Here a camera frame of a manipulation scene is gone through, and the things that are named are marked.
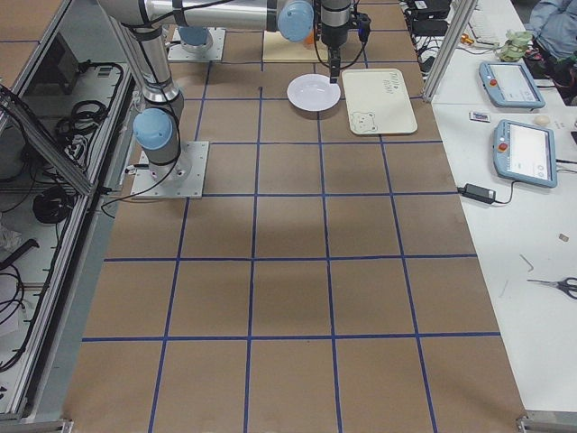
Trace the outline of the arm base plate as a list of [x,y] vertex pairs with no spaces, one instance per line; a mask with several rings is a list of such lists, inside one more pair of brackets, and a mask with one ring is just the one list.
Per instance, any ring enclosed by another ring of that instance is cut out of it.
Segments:
[[183,142],[181,153],[173,168],[171,164],[150,166],[145,151],[141,151],[134,173],[132,194],[136,199],[202,198],[206,178],[209,142]]
[[220,61],[224,53],[225,29],[178,27],[169,44],[171,63]]

